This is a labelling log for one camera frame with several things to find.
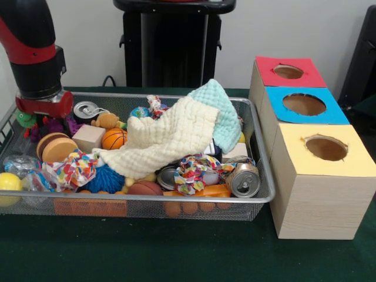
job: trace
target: circular hole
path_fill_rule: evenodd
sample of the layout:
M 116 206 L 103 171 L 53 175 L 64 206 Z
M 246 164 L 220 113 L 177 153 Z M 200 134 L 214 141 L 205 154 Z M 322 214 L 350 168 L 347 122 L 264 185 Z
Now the circular hole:
M 333 162 L 342 160 L 347 155 L 347 146 L 329 136 L 314 136 L 306 140 L 308 150 L 323 160 Z
M 295 93 L 283 98 L 283 104 L 287 109 L 303 116 L 317 116 L 326 111 L 323 101 L 309 94 Z
M 295 66 L 288 65 L 278 65 L 274 68 L 274 72 L 282 77 L 287 79 L 299 79 L 303 76 L 304 72 L 296 68 Z

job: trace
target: colorful fabric scrap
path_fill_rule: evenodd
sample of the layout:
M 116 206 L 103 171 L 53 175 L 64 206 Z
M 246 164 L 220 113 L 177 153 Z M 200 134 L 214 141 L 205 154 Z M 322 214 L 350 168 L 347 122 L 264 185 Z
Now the colorful fabric scrap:
M 43 170 L 53 175 L 62 187 L 74 192 L 95 177 L 99 155 L 97 153 L 85 154 L 76 149 L 64 161 L 44 163 Z
M 254 160 L 247 158 L 244 162 L 254 163 Z M 187 156 L 180 161 L 180 167 L 174 173 L 176 190 L 185 196 L 203 190 L 206 185 L 203 178 L 207 172 L 217 172 L 223 183 L 236 165 L 237 163 L 220 163 L 215 157 L 204 154 Z
M 149 111 L 152 113 L 153 119 L 158 119 L 164 114 L 165 111 L 169 109 L 166 105 L 162 104 L 162 101 L 158 96 L 148 95 L 147 101 L 149 102 Z

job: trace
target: metal tray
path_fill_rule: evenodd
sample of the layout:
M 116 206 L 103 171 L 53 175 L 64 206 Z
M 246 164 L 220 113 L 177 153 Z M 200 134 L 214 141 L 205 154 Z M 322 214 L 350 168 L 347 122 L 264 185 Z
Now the metal tray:
M 116 113 L 120 120 L 127 120 L 132 109 L 148 106 L 146 95 L 117 93 L 73 93 L 75 103 L 89 100 L 98 106 Z M 181 96 L 159 95 L 164 104 L 172 106 Z M 247 220 L 252 221 L 264 203 L 270 202 L 276 193 L 269 162 L 267 161 L 263 137 L 255 106 L 243 98 L 231 98 L 237 113 L 244 120 L 243 132 L 249 155 L 257 162 L 260 171 L 261 188 L 252 198 L 241 199 L 211 197 L 163 197 L 131 196 L 115 194 L 82 193 L 48 193 L 1 191 L 0 203 L 5 197 L 20 197 L 19 201 L 9 207 L 0 207 L 3 214 L 67 215 L 67 216 L 116 216 L 171 218 L 165 212 L 165 206 L 179 202 L 181 212 L 173 218 L 206 220 Z M 0 122 L 0 172 L 4 171 L 2 162 L 9 155 L 36 156 L 36 144 L 25 139 L 24 129 L 20 127 L 13 115 L 13 105 Z M 190 214 L 184 210 L 187 206 L 199 206 L 204 203 L 215 208 L 210 212 L 202 211 Z

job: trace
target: can lid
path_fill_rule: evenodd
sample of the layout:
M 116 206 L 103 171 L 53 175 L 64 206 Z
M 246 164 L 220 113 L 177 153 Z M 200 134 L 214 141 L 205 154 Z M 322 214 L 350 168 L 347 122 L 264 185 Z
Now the can lid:
M 175 190 L 175 178 L 174 178 L 175 168 L 165 167 L 160 171 L 157 177 L 157 182 L 166 190 Z
M 101 112 L 108 112 L 99 108 L 96 104 L 90 101 L 79 102 L 73 108 L 73 113 L 81 119 L 94 118 Z
M 259 176 L 254 172 L 241 172 L 234 177 L 231 190 L 236 197 L 251 198 L 260 190 Z

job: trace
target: wooden cube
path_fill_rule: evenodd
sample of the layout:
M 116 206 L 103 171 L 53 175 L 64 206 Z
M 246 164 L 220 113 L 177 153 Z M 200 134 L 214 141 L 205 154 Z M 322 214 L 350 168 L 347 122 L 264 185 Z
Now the wooden cube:
M 376 190 L 376 165 L 351 125 L 281 123 L 271 164 L 279 238 L 354 238 Z
M 78 148 L 85 152 L 91 153 L 93 148 L 102 146 L 102 137 L 106 129 L 91 125 L 83 125 L 73 136 L 72 140 L 76 142 Z

